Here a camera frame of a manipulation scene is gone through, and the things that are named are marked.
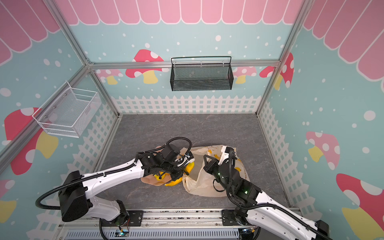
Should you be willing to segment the yellow banana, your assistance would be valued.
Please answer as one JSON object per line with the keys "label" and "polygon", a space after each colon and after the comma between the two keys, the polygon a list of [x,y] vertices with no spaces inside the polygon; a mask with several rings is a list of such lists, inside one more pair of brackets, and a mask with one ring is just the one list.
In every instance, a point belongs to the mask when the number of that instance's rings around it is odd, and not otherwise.
{"label": "yellow banana", "polygon": [[[189,174],[189,173],[192,171],[192,169],[193,169],[194,167],[195,167],[195,163],[189,163],[189,164],[187,165],[187,167],[185,168],[185,171]],[[171,182],[165,184],[165,186],[166,186],[166,187],[173,187],[173,186],[178,185],[178,184],[181,183],[181,182],[182,182],[182,178],[179,178],[179,179],[177,179],[176,181],[171,181]]]}

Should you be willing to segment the beige plastic bag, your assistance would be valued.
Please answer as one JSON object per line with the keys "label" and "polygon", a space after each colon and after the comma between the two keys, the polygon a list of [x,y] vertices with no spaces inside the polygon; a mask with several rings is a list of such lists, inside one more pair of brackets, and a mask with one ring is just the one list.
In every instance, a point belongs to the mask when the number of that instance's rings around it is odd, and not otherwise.
{"label": "beige plastic bag", "polygon": [[223,147],[223,145],[217,145],[192,148],[192,154],[195,158],[195,161],[191,163],[193,168],[189,171],[189,175],[182,177],[183,186],[189,194],[210,198],[227,196],[224,188],[217,182],[214,182],[215,177],[204,170],[204,155],[209,155],[219,160],[222,156],[221,149]]}

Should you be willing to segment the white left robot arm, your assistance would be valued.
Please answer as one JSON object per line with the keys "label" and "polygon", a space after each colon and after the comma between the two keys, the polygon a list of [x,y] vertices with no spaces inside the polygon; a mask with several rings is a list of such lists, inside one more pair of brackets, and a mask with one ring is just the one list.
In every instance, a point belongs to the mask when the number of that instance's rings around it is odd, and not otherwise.
{"label": "white left robot arm", "polygon": [[59,210],[63,222],[89,217],[123,225],[129,220],[124,203],[101,199],[97,195],[146,176],[154,176],[158,181],[170,177],[176,183],[188,174],[187,165],[194,161],[191,148],[192,142],[188,138],[176,137],[159,148],[137,152],[134,159],[122,165],[84,175],[74,171],[63,185],[38,197],[35,205],[43,210]]}

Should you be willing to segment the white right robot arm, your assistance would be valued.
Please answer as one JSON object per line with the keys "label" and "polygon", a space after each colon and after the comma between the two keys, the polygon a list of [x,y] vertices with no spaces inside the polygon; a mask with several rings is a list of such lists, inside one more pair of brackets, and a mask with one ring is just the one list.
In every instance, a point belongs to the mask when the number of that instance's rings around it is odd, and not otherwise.
{"label": "white right robot arm", "polygon": [[204,155],[204,170],[223,187],[227,198],[236,206],[234,220],[241,225],[256,226],[284,240],[328,240],[329,225],[300,216],[266,192],[242,178],[235,169],[235,150],[223,147],[222,157]]}

